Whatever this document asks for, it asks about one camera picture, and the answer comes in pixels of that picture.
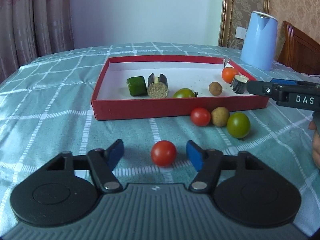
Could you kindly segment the person right hand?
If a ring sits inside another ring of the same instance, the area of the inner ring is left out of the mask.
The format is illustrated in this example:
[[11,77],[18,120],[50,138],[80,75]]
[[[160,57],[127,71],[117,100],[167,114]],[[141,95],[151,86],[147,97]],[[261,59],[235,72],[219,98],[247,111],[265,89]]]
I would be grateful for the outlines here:
[[314,131],[312,139],[312,158],[317,168],[320,168],[320,138],[314,121],[310,122],[309,129]]

